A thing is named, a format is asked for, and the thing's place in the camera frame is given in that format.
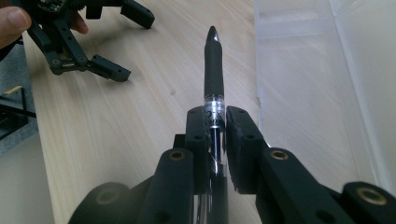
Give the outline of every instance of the plastic container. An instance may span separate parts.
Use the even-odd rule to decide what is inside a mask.
[[[256,0],[260,127],[322,184],[396,194],[396,2]]]

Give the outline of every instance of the ballpoint pen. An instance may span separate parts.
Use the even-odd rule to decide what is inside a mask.
[[[210,132],[210,177],[207,223],[228,223],[227,162],[223,136],[225,131],[222,50],[219,35],[211,26],[205,44],[205,116]]]

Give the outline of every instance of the silver pen tip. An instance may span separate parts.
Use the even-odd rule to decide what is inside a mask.
[[[220,37],[219,37],[218,31],[216,31],[216,28],[214,26],[210,27],[209,32],[207,33],[206,42],[211,41],[211,40],[220,42]]]

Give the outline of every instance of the human hand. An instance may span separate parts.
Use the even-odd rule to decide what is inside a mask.
[[[17,40],[32,25],[29,14],[19,7],[11,7],[8,0],[0,0],[0,49]],[[81,34],[88,33],[88,26],[76,12],[73,30]]]

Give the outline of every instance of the table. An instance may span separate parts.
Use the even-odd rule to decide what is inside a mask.
[[[226,105],[259,118],[253,0],[139,1],[155,15],[150,30],[105,8],[78,42],[132,71],[117,83],[90,72],[55,76],[26,36],[35,112],[56,223],[66,223],[94,187],[133,187],[153,175],[161,154],[184,133],[187,111],[203,104],[204,45],[215,25],[223,47]],[[253,196],[233,192],[231,223],[260,223]]]

